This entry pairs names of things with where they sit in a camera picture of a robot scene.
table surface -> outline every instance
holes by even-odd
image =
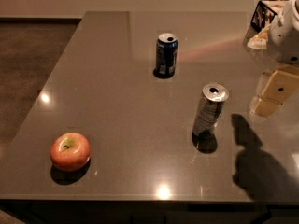
[[[264,64],[243,47],[242,12],[87,12],[6,156],[0,199],[278,202],[299,200],[298,91],[268,119],[249,105]],[[156,39],[179,37],[172,78],[156,78]],[[196,148],[201,90],[230,97],[215,139]],[[84,134],[91,161],[66,174],[50,147]]]

can top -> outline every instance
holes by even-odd
[[[208,84],[203,88],[205,97],[213,102],[224,102],[229,97],[229,92],[220,84]]]
[[[173,43],[178,40],[178,37],[174,34],[164,33],[159,35],[159,40],[164,43]]]

soda can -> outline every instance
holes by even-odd
[[[202,90],[192,127],[193,141],[213,137],[214,129],[221,115],[229,92],[220,84],[208,84]]]
[[[160,34],[156,43],[156,68],[158,78],[170,78],[175,74],[178,53],[178,38],[174,34]]]

dark blue can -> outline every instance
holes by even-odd
[[[156,68],[153,74],[158,78],[170,78],[175,74],[178,53],[178,38],[174,34],[160,34],[156,47]]]

red apple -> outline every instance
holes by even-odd
[[[75,172],[90,159],[90,144],[80,133],[66,133],[52,144],[50,158],[61,171]]]

